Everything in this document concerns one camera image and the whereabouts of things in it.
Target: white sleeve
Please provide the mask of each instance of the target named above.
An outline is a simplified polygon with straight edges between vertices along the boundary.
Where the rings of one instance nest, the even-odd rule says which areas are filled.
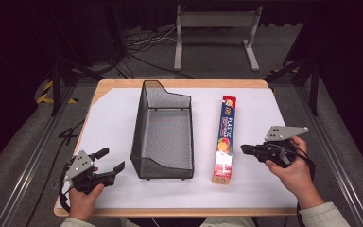
[[[332,202],[299,211],[306,227],[350,226]]]
[[[67,218],[60,227],[95,227],[94,225],[77,218]]]

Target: dark background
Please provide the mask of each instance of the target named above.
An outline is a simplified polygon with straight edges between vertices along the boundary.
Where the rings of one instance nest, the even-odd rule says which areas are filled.
[[[312,14],[310,9],[264,7],[260,23],[281,26],[309,20],[287,60],[299,59],[321,44],[321,78],[363,155],[363,1]],[[117,61],[124,54],[125,29],[141,26],[155,31],[173,24],[175,12],[176,6],[48,9],[0,3],[0,152],[37,108],[35,92],[50,77],[52,56],[61,53],[84,66]]]

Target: table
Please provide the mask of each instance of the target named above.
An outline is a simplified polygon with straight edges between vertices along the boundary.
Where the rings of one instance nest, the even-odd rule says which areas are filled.
[[[160,79],[159,82],[168,92],[192,97],[195,175],[184,181],[138,179],[130,161],[130,151],[143,80],[101,80],[75,154],[80,149],[89,154],[109,147],[110,154],[95,161],[99,171],[111,171],[122,161],[126,161],[126,167],[117,175],[114,185],[105,188],[96,201],[95,216],[258,217],[296,214],[295,197],[263,163],[244,155],[239,148],[244,143],[263,143],[270,126],[284,125],[274,95],[263,80]],[[233,174],[229,185],[211,181],[222,94],[237,96]],[[54,212],[60,217],[67,216],[58,202]]]

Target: wire mesh container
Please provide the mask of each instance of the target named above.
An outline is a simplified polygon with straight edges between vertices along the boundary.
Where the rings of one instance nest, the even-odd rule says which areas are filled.
[[[168,93],[157,80],[144,81],[130,158],[140,179],[193,178],[190,96]]]

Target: floor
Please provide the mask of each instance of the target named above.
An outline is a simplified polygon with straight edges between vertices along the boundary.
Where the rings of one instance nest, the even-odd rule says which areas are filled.
[[[163,27],[169,30],[172,26]],[[130,45],[132,56],[103,74],[107,79],[264,79],[282,62],[301,25],[261,26],[253,44],[260,70],[252,72],[242,46],[248,34],[232,28],[192,29],[184,32],[183,62],[173,71],[174,34],[165,43]],[[96,65],[98,70],[107,65]],[[291,75],[269,86],[288,126],[306,126],[303,136],[317,164],[315,185],[327,201],[333,201],[352,226],[363,226],[363,159],[350,133],[328,96],[322,82],[318,97],[319,116],[308,108],[309,82],[302,87],[290,83]],[[36,100],[46,82],[36,91]],[[67,141],[61,134],[74,129],[88,113],[96,81],[78,76],[74,88],[62,88],[65,105],[51,116],[53,105],[39,104],[37,111],[13,136],[0,156],[0,226],[59,226],[63,218],[53,213],[58,196],[58,180],[64,163],[71,157],[77,138]],[[69,98],[77,103],[67,103]],[[260,217],[259,226],[283,226],[284,217]],[[121,226],[119,218],[93,218],[96,226]],[[299,226],[294,217],[287,226]]]

